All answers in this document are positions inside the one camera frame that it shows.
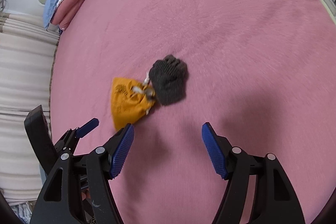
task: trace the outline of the white curtain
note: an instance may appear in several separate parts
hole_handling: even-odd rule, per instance
[[[0,16],[0,188],[10,204],[36,200],[42,187],[24,120],[40,104],[49,120],[49,85],[58,38],[57,32],[43,29],[39,17]]]

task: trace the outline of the curtain fold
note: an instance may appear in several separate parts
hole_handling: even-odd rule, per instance
[[[9,203],[36,200],[39,162],[24,120],[42,105],[49,119],[49,84],[59,35],[30,15],[0,16],[0,188]]]

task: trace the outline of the mattress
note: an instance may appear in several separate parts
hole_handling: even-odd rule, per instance
[[[56,54],[53,140],[96,117],[76,153],[105,143],[113,78],[143,80],[173,54],[188,65],[186,98],[135,124],[111,182],[124,223],[212,222],[226,182],[202,142],[205,122],[249,154],[274,153],[310,223],[336,181],[335,37],[320,0],[86,0]],[[252,198],[251,188],[242,223]]]

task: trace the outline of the yellow pouch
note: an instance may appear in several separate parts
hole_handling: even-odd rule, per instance
[[[154,90],[151,86],[134,79],[113,79],[111,112],[116,130],[125,127],[127,123],[135,123],[148,114],[154,104]]]

